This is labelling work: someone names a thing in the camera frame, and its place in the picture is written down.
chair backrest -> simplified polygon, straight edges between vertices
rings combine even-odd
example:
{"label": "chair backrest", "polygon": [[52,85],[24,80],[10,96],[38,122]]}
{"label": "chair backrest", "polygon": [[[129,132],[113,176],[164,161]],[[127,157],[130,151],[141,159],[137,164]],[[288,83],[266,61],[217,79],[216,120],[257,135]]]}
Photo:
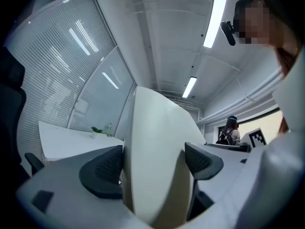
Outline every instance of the chair backrest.
{"label": "chair backrest", "polygon": [[7,48],[2,48],[0,54],[0,126],[6,130],[0,133],[1,150],[7,161],[17,165],[21,163],[17,149],[17,127],[26,101],[26,94],[20,88],[25,69]]}

person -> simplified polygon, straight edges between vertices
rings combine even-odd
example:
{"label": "person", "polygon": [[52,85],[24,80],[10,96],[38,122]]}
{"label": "person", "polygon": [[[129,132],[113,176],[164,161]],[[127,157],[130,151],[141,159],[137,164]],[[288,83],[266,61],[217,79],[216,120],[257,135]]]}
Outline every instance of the person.
{"label": "person", "polygon": [[237,118],[233,115],[230,116],[216,143],[225,145],[235,145],[236,143],[239,143],[240,134],[237,127]]}
{"label": "person", "polygon": [[[233,29],[241,43],[258,43],[273,48],[286,77],[301,53],[302,42],[284,13],[271,0],[239,0],[235,5]],[[279,134],[288,131],[282,119]]]}

black armrest pad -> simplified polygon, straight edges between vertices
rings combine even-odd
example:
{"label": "black armrest pad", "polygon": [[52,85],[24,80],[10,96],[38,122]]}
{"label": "black armrest pad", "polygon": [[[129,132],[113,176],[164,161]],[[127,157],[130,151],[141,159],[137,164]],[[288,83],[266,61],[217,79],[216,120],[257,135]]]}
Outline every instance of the black armrest pad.
{"label": "black armrest pad", "polygon": [[44,168],[44,164],[32,153],[25,153],[25,158],[29,162],[30,166],[32,167],[33,175]]}
{"label": "black armrest pad", "polygon": [[220,157],[190,143],[185,143],[185,162],[195,180],[211,179],[224,166]]}

white ceiling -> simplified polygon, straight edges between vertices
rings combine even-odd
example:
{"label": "white ceiling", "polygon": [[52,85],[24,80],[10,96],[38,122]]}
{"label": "white ceiling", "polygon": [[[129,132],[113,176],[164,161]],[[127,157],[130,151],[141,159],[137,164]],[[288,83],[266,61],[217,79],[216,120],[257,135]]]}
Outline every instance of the white ceiling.
{"label": "white ceiling", "polygon": [[[237,1],[227,0],[223,20],[233,20]],[[230,46],[220,29],[213,47],[203,47],[212,5],[213,0],[133,0],[128,5],[138,16],[153,89],[182,96],[196,76],[190,97],[203,103],[239,73],[230,65],[242,71],[255,53],[256,45]]]}

